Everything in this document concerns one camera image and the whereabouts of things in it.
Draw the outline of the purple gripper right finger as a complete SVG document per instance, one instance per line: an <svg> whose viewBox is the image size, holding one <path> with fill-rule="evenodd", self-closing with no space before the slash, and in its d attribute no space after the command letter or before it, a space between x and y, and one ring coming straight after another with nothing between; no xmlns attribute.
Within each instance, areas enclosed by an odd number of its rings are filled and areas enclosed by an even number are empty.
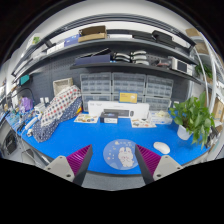
<svg viewBox="0 0 224 224"><path fill-rule="evenodd" d="M153 151L135 145L135 156L145 184L150 184L182 169L169 155L160 156Z"/></svg>

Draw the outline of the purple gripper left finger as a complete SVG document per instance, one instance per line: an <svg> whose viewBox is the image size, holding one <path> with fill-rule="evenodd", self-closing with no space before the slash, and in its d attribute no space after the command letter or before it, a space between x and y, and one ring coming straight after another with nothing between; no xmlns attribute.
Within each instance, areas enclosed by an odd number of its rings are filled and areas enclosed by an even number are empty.
<svg viewBox="0 0 224 224"><path fill-rule="evenodd" d="M45 167L45 170L81 186L92 155L92 145L88 145L73 152L67 157L58 156Z"/></svg>

